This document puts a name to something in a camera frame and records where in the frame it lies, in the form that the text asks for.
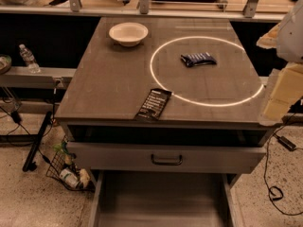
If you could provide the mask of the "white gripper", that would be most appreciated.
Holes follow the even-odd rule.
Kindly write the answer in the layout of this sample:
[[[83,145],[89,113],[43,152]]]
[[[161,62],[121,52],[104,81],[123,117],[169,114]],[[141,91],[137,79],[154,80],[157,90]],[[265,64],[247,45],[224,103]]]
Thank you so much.
[[[303,0],[298,0],[280,24],[257,40],[264,49],[276,48],[277,55],[288,62],[278,72],[261,113],[262,121],[280,121],[303,97]]]

